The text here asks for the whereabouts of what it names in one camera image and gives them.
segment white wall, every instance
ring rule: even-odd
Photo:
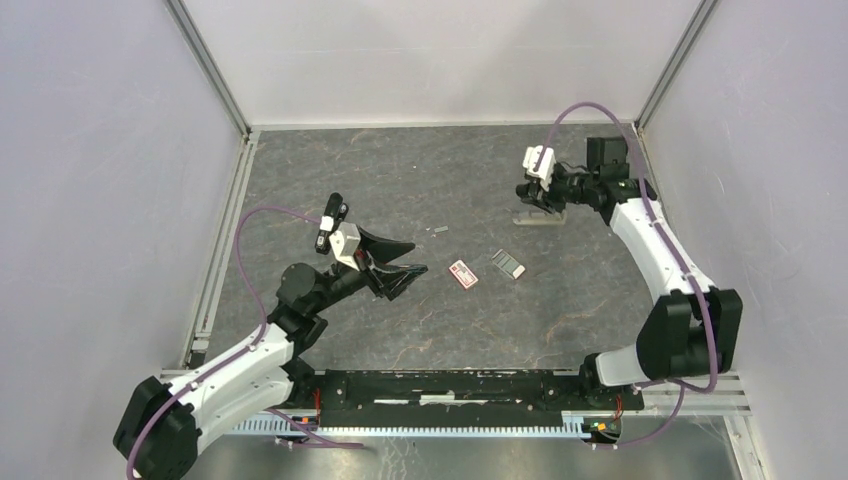
[[[698,0],[186,3],[248,121],[292,126],[633,119]]]
[[[121,478],[239,136],[161,1],[3,2],[0,65],[0,478]]]
[[[846,19],[721,2],[647,132],[679,236],[745,301],[735,364],[777,479],[845,477]]]

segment work surface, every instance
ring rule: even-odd
[[[318,217],[330,193],[347,221],[415,242],[402,260],[430,271],[393,302],[370,291],[321,313],[329,327],[303,358],[316,369],[576,368],[585,355],[635,340],[651,299],[624,244],[588,207],[563,227],[519,227],[515,195],[525,149],[546,126],[263,132],[244,211],[282,205]],[[585,162],[587,136],[612,125],[565,125],[558,160]],[[434,233],[437,227],[448,230]],[[317,227],[261,213],[242,234],[245,269],[265,305],[276,304],[292,263],[332,262],[313,250]],[[505,249],[526,268],[512,280],[490,259]],[[463,290],[448,266],[464,260],[480,281]],[[259,314],[231,257],[209,355],[244,338]]]

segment purple cable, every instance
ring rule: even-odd
[[[251,285],[250,280],[248,280],[247,278],[247,273],[245,273],[244,271],[244,265],[242,265],[241,262],[241,246],[239,240],[241,239],[241,229],[242,227],[244,227],[244,224],[247,219],[252,217],[256,213],[263,211],[276,211],[287,213],[297,218],[306,220],[307,222],[312,222],[316,224],[320,223],[320,221],[316,218],[307,217],[306,215],[295,212],[294,210],[291,210],[286,207],[277,207],[273,205],[256,207],[253,210],[250,210],[249,212],[242,215],[241,219],[239,219],[238,226],[236,227],[235,242],[233,244],[233,248],[235,248],[236,251],[236,266],[238,266],[239,274],[241,275],[242,280],[244,280],[245,285],[247,285],[247,289],[250,291],[250,294],[253,296],[253,299],[256,301],[256,304],[259,306],[260,312],[259,333],[256,335],[256,338],[254,338],[253,341],[250,343],[250,346],[258,345],[259,342],[261,342],[262,339],[265,337],[265,331],[268,329],[268,314],[265,313],[265,305],[262,304],[262,298],[256,292],[256,289],[253,288],[253,285]],[[202,373],[194,380],[194,382],[191,382],[182,389],[178,390],[177,393],[172,395],[171,398],[169,398],[161,407],[159,407],[158,410],[156,410],[156,412],[150,417],[150,420],[148,420],[147,423],[144,425],[144,428],[141,429],[141,432],[139,432],[138,437],[136,437],[135,439],[135,443],[133,443],[133,448],[130,450],[130,454],[127,456],[127,480],[135,479],[135,476],[133,475],[133,470],[135,469],[135,462],[138,459],[138,452],[139,450],[141,450],[141,445],[144,443],[144,440],[150,434],[150,430],[152,430],[153,426],[156,425],[156,422],[158,422],[159,419],[162,418],[162,415],[164,415],[169,408],[171,408],[175,403],[177,403],[180,398],[190,392],[191,386],[193,384],[200,385],[201,383],[203,383],[204,380],[206,380],[216,372],[220,371],[222,368],[241,358],[242,355],[250,351],[250,346],[242,348],[241,350],[232,354],[228,358],[222,360],[220,363],[211,367],[206,372]]]
[[[292,446],[294,446],[294,447],[344,448],[344,449],[348,449],[348,450],[356,450],[356,449],[360,449],[360,448],[365,448],[365,445],[363,445],[361,443],[339,443],[339,442],[334,442],[334,441],[329,440],[327,438],[315,435],[314,433],[310,432],[309,429],[307,429],[307,428],[303,427],[301,424],[295,422],[291,417],[289,417],[288,415],[286,415],[285,413],[283,413],[279,410],[274,410],[272,408],[269,408],[265,411],[282,418],[289,425],[296,428],[297,430],[300,430],[304,435],[306,435],[310,439],[315,440],[316,442],[320,442],[320,443],[294,443],[294,444],[292,444]]]

